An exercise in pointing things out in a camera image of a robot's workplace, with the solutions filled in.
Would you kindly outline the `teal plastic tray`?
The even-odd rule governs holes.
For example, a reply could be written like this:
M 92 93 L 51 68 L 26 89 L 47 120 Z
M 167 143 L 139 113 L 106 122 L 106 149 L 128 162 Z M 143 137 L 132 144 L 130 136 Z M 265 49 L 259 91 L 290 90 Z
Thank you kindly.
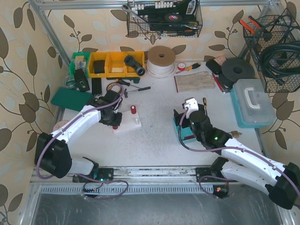
M 175 132 L 176 132 L 176 136 L 178 137 L 179 126 L 176 125 L 176 119 L 174 117 L 173 117 L 173 125 L 174 125 L 174 129 L 175 129 Z M 181 138 L 183 143 L 187 144 L 187 143 L 191 143 L 191 142 L 196 141 L 196 138 L 189 139 L 189 140 L 184 140 L 185 136 L 190 136 L 190 135 L 194 135 L 193 132 L 191 131 L 190 127 L 186 127 L 186 128 L 182 127 L 181 128 L 180 138 Z

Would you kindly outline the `claw hammer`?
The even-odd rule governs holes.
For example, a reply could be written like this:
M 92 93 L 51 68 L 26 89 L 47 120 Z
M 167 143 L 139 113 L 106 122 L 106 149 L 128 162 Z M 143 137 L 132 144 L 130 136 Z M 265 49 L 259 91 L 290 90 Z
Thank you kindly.
M 150 89 L 151 89 L 151 87 L 148 86 L 148 87 L 145 87 L 145 88 L 139 88 L 139 89 L 131 90 L 131 91 L 125 90 L 124 91 L 124 96 L 125 96 L 125 98 L 128 98 L 128 94 L 131 94 L 131 93 L 134 93 L 134 92 L 140 92 L 140 91 L 150 90 Z

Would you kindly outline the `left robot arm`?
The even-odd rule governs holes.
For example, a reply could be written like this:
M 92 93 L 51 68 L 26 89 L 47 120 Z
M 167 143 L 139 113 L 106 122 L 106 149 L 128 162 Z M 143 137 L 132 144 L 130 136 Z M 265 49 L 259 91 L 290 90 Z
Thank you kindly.
M 122 120 L 122 113 L 118 111 L 122 95 L 122 92 L 108 90 L 100 98 L 93 97 L 64 126 L 50 134 L 40 134 L 37 138 L 34 159 L 38 177 L 45 179 L 40 173 L 40 170 L 44 170 L 50 177 L 63 178 L 68 174 L 77 174 L 95 179 L 98 164 L 86 157 L 72 158 L 69 147 L 96 123 L 118 127 Z

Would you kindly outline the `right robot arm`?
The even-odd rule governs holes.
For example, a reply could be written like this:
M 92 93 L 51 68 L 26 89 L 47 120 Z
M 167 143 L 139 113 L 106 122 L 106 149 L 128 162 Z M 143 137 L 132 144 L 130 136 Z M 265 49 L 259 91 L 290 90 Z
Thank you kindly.
M 173 120 L 181 135 L 189 128 L 204 147 L 218 158 L 211 165 L 211 176 L 224 181 L 237 181 L 265 193 L 277 206 L 286 210 L 296 206 L 300 198 L 300 168 L 290 162 L 269 159 L 240 143 L 229 133 L 213 127 L 204 106 L 194 101 L 183 105 L 184 112 L 173 112 Z

